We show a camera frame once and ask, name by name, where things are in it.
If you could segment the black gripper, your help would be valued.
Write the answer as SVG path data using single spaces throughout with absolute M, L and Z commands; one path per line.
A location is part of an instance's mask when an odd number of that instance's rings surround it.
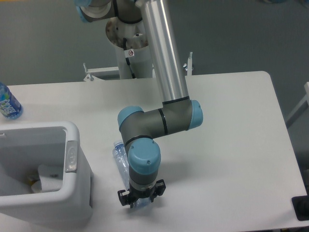
M 166 184 L 163 179 L 153 181 L 150 184 L 142 185 L 137 184 L 133 180 L 129 181 L 128 190 L 119 190 L 117 192 L 119 201 L 122 206 L 129 205 L 133 208 L 134 202 L 138 199 L 149 198 L 151 202 L 158 196 L 162 196 L 166 189 Z

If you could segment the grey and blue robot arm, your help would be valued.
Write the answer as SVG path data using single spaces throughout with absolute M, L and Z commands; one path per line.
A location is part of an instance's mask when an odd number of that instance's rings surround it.
M 141 199 L 152 202 L 166 189 L 164 180 L 157 178 L 161 152 L 156 138 L 203 122 L 199 102 L 189 97 L 169 4 L 166 0 L 76 0 L 74 4 L 86 23 L 107 20 L 105 33 L 115 48 L 121 79 L 157 81 L 160 108 L 144 111 L 128 106 L 117 117 L 126 153 L 121 169 L 125 189 L 118 191 L 119 201 L 131 207 Z

